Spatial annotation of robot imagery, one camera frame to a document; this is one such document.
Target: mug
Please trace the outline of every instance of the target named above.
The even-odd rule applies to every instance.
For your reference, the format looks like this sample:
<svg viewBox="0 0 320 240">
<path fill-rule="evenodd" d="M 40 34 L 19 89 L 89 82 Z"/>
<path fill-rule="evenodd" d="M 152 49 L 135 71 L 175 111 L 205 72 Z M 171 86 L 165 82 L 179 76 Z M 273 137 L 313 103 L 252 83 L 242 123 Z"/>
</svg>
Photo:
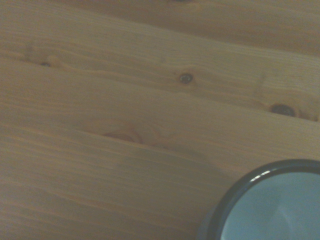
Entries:
<svg viewBox="0 0 320 240">
<path fill-rule="evenodd" d="M 238 180 L 202 221 L 197 240 L 320 240 L 320 161 L 289 159 Z"/>
</svg>

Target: wooden table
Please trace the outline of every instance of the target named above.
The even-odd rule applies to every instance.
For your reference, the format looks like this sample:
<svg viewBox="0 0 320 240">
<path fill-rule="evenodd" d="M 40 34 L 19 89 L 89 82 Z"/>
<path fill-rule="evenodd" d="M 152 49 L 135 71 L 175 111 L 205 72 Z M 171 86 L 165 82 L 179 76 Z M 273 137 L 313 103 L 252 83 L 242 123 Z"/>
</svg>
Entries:
<svg viewBox="0 0 320 240">
<path fill-rule="evenodd" d="M 193 240 L 244 174 L 320 160 L 312 4 L 0 2 L 0 238 Z"/>
</svg>

